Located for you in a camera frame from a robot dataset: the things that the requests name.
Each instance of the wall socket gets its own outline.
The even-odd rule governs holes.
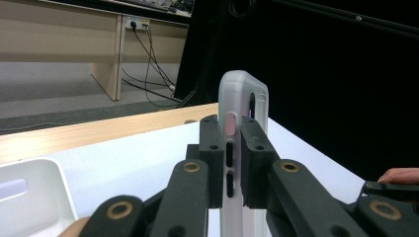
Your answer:
[[[126,18],[126,28],[127,29],[132,29],[132,26],[130,25],[131,22],[136,23],[136,30],[147,31],[147,27],[150,27],[150,19],[128,16]]]

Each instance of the electrical cable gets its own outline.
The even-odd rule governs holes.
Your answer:
[[[141,80],[139,80],[139,79],[136,79],[136,78],[134,78],[134,77],[132,77],[132,76],[129,76],[127,73],[126,73],[126,71],[123,69],[123,73],[127,76],[127,77],[129,77],[130,79],[132,79],[132,80],[135,80],[135,81],[138,81],[138,82],[142,82],[142,83],[145,83],[145,81],[141,81]],[[152,85],[158,85],[158,86],[167,86],[167,84],[161,84],[161,83],[154,83],[154,82],[147,82],[148,84],[152,84]]]
[[[170,98],[170,97],[167,97],[167,96],[161,95],[161,94],[159,94],[159,93],[156,93],[156,92],[150,91],[150,90],[148,90],[148,89],[146,89],[146,88],[143,88],[143,87],[140,87],[140,86],[135,85],[135,84],[133,84],[133,83],[130,83],[130,82],[128,82],[128,81],[127,81],[126,79],[124,79],[124,78],[123,78],[122,80],[123,80],[125,83],[129,84],[130,86],[132,86],[132,87],[135,87],[135,88],[138,88],[138,89],[141,89],[141,90],[144,90],[144,91],[148,91],[149,93],[154,94],[154,95],[156,95],[156,96],[159,96],[159,97],[162,97],[162,98],[168,99],[168,100],[173,101],[173,102],[176,102],[176,103],[180,103],[180,101],[177,101],[177,100],[175,100],[175,99],[173,99],[173,98]],[[155,106],[157,106],[157,107],[174,107],[174,106],[176,106],[176,105],[172,105],[172,106],[159,106],[159,105],[155,105]]]
[[[168,81],[168,82],[170,82],[173,86],[175,86],[176,84],[175,83],[173,83],[172,81],[170,81],[170,79],[167,77],[167,75],[164,73],[164,75],[166,75],[166,77],[164,77],[162,74],[161,74],[161,72],[163,71],[162,69],[161,69],[161,67],[158,65],[158,63],[157,63],[157,61],[155,60],[155,58],[151,55],[151,53],[147,50],[147,48],[145,48],[145,45],[144,45],[144,43],[142,43],[142,41],[141,41],[141,39],[139,39],[139,37],[138,37],[138,35],[136,34],[136,28],[133,28],[133,33],[134,33],[134,35],[135,35],[135,37],[136,37],[136,39],[139,41],[139,43],[141,44],[141,46],[144,48],[144,50],[145,50],[145,52],[147,53],[147,55],[149,56],[149,58],[156,64],[156,66],[157,66],[157,68],[158,69],[156,69],[156,68],[154,68],[156,71],[157,71],[157,73],[159,73],[160,74],[160,76],[162,76],[162,78],[163,78],[163,80],[164,81]]]
[[[167,81],[169,81],[173,86],[176,86],[175,83],[173,83],[169,79],[169,77],[166,75],[166,73],[158,66],[157,58],[156,58],[156,55],[154,53],[154,47],[153,47],[153,39],[152,39],[151,29],[147,25],[145,25],[145,28],[146,28],[147,34],[148,34],[148,41],[150,42],[150,52],[153,54],[154,61],[155,61],[156,65],[157,65],[157,67],[159,68],[159,71],[164,74],[164,77],[160,73],[159,74],[163,77],[163,79],[167,79]]]
[[[145,26],[145,27],[146,27],[146,29],[147,29],[148,40],[149,40],[149,43],[150,43],[150,50],[147,50],[147,48],[145,47],[145,45],[142,43],[142,41],[139,39],[138,35],[136,34],[136,25],[135,25],[135,24],[133,24],[133,23],[131,23],[131,26],[132,26],[132,28],[133,28],[133,33],[135,34],[136,39],[137,39],[137,40],[138,40],[138,42],[141,44],[141,46],[144,48],[145,52],[148,54],[148,64],[147,64],[147,70],[146,70],[146,73],[145,73],[145,79],[144,79],[144,82],[145,82],[144,86],[145,86],[145,88],[140,88],[140,87],[138,87],[138,86],[136,86],[136,85],[135,85],[134,87],[137,87],[137,88],[143,89],[143,90],[145,91],[145,96],[147,97],[148,102],[149,102],[149,103],[151,103],[152,105],[156,106],[156,107],[175,107],[175,106],[177,106],[177,105],[171,105],[171,106],[160,106],[160,105],[156,105],[156,104],[154,104],[154,103],[153,103],[153,102],[149,99],[149,97],[148,97],[148,92],[151,92],[151,91],[147,89],[147,78],[148,78],[148,71],[149,71],[150,64],[153,66],[153,64],[151,63],[151,60],[152,60],[152,61],[156,64],[156,66],[157,66],[157,68],[158,68],[158,70],[157,70],[157,69],[153,66],[154,70],[156,70],[156,71],[157,71],[157,73],[159,73],[159,74],[160,74],[160,76],[161,76],[161,77],[162,77],[162,79],[163,79],[163,82],[166,84],[166,86],[169,88],[169,90],[171,90],[171,91],[172,91],[172,93],[174,93],[174,91],[172,90],[171,86],[173,86],[173,87],[174,87],[174,85],[175,85],[175,84],[174,84],[172,81],[170,81],[170,79],[167,77],[166,73],[164,73],[164,71],[161,69],[161,67],[160,67],[160,66],[158,65],[158,63],[157,63],[157,60],[156,60],[156,57],[155,57],[155,53],[154,53],[153,44],[152,44],[152,34],[151,34],[151,30],[150,30],[150,28],[149,28],[148,26]],[[177,102],[178,104],[180,103],[180,102],[178,102],[178,101],[176,101],[176,100],[174,100],[174,99],[172,99],[172,98],[168,98],[168,97],[164,97],[164,98],[169,99],[169,100],[172,100],[172,101],[175,101],[175,102]]]

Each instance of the white tabletop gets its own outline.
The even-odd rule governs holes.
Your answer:
[[[268,137],[283,159],[305,165],[335,198],[354,202],[364,180],[269,119]],[[146,200],[166,188],[187,145],[199,143],[199,123],[165,128],[48,154],[61,164],[79,217],[119,195]],[[219,236],[217,210],[209,212],[209,236]]]

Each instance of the wooden desk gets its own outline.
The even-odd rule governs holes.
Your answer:
[[[91,63],[94,78],[112,100],[119,100],[123,64],[149,58],[126,29],[127,16],[44,1],[0,0],[0,61]],[[179,64],[188,26],[151,19],[150,29],[158,62]],[[147,32],[137,35],[149,48]]]
[[[112,118],[0,136],[0,163],[184,124],[218,114],[218,104]]]

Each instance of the desk leg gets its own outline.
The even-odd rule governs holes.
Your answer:
[[[114,62],[91,64],[93,77],[102,86],[111,100],[114,101],[121,98],[121,67],[123,64],[125,37],[126,17],[117,15]]]

